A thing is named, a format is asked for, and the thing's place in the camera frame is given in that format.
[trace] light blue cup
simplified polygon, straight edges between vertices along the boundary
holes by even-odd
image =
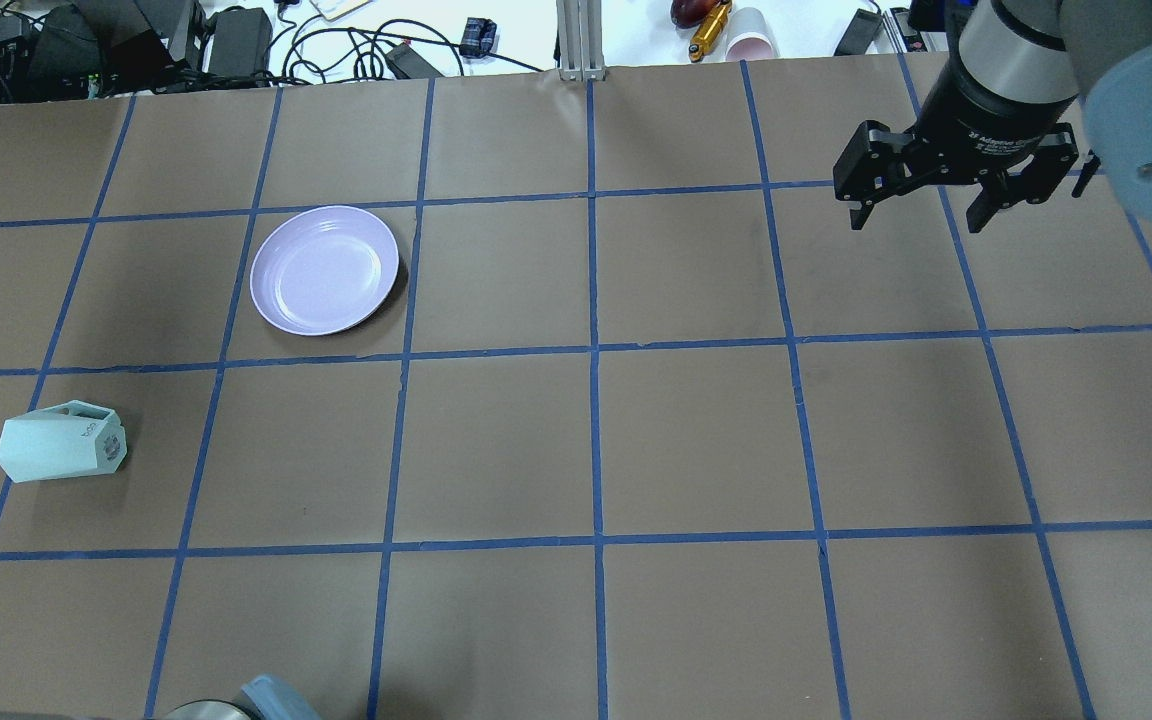
[[[0,437],[0,467],[14,483],[108,475],[124,457],[118,414],[78,400],[15,416]]]

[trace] red apple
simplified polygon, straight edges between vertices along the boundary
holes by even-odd
[[[698,26],[708,10],[714,9],[714,5],[718,5],[718,0],[673,0],[669,18],[675,26]]]

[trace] gray cylinder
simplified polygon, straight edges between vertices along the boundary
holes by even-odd
[[[1055,8],[1046,0],[1048,8]],[[1078,94],[1060,38],[1010,15],[1006,0],[983,0],[958,38],[958,58],[975,81],[1002,99],[1047,105]]]
[[[1059,0],[1002,0],[1005,8],[1025,26],[1060,37]]]
[[[1112,67],[1152,45],[1152,0],[1064,0],[1059,5],[1064,48],[1084,96]]]

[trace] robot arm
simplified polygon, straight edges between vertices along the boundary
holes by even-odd
[[[1056,191],[1079,156],[1058,120],[1079,96],[1089,168],[1102,161],[1124,209],[1152,219],[1152,0],[980,0],[914,127],[856,128],[835,195],[859,229],[893,195],[979,184],[968,210],[979,232],[999,210]]]

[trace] purple plate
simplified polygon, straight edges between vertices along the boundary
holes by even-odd
[[[397,278],[397,242],[366,210],[328,205],[279,225],[252,259],[252,302],[280,331],[338,333],[376,312]]]

